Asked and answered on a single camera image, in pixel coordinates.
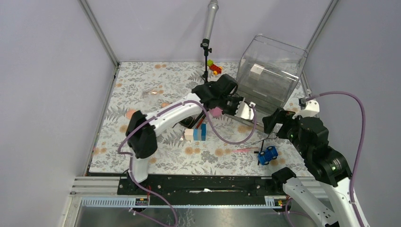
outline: transparent bin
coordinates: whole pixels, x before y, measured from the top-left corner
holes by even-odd
[[[294,91],[308,51],[257,35],[242,55],[237,94],[256,103],[257,122],[284,107]]]

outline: white wall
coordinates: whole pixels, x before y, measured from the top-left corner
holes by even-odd
[[[355,189],[370,226],[399,226],[401,203],[399,0],[341,1],[306,61],[315,93],[344,90],[366,108],[366,137]],[[330,143],[351,167],[361,114],[346,96],[319,98]]]
[[[89,0],[120,61],[202,61],[210,0]],[[306,47],[330,0],[219,0],[210,39],[218,61],[239,61],[259,33]]]
[[[54,227],[113,65],[77,0],[0,3],[0,225]]]

